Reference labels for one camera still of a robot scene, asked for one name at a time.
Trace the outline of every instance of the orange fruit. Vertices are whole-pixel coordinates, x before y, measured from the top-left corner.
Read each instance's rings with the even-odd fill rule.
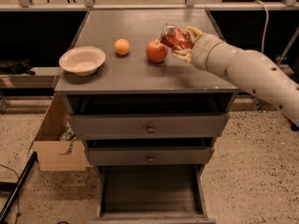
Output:
[[[120,56],[124,56],[130,51],[130,43],[126,39],[119,39],[114,43],[114,50]]]

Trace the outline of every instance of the bowl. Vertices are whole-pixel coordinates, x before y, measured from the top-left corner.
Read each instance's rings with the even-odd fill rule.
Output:
[[[105,59],[105,53],[99,48],[78,47],[67,51],[59,59],[59,65],[67,72],[88,76],[94,73]]]

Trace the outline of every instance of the drawer handle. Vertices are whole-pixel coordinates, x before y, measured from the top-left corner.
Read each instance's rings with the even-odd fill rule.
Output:
[[[149,162],[154,162],[155,159],[153,159],[153,156],[152,155],[149,155]]]
[[[155,129],[153,128],[153,126],[150,124],[148,129],[147,129],[148,133],[154,133]]]

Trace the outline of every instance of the apple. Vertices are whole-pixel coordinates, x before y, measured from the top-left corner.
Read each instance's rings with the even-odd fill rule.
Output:
[[[158,42],[158,39],[152,39],[147,44],[146,53],[151,62],[161,63],[168,54],[168,47]]]

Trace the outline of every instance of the terrazzo floor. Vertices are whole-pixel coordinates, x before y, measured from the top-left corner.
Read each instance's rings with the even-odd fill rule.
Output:
[[[0,163],[18,174],[49,101],[26,111],[12,105],[0,116]],[[218,224],[299,223],[299,132],[270,105],[255,109],[253,99],[235,100],[216,151],[202,173],[209,217]],[[16,176],[0,168],[3,181]],[[20,193],[21,224],[82,224],[95,217],[99,179],[86,172],[41,172],[35,163]],[[3,202],[5,195],[0,195]],[[17,202],[7,223],[15,223]]]

